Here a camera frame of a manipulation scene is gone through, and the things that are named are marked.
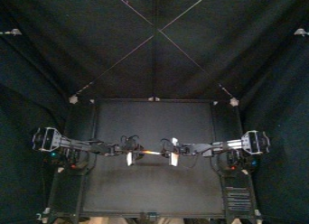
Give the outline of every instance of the black fabric wall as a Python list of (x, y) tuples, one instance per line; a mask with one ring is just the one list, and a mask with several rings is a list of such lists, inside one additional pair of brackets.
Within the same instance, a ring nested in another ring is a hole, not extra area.
[(309, 223), (307, 56), (309, 39), (290, 37), (242, 101), (245, 129), (265, 130), (271, 141), (254, 175), (258, 205), (271, 223)]
[[(10, 30), (13, 24), (0, 17), (0, 30)], [(34, 213), (43, 211), (53, 169), (30, 150), (30, 130), (61, 129), (67, 112), (64, 95), (26, 37), (1, 36), (0, 223), (34, 223)]]

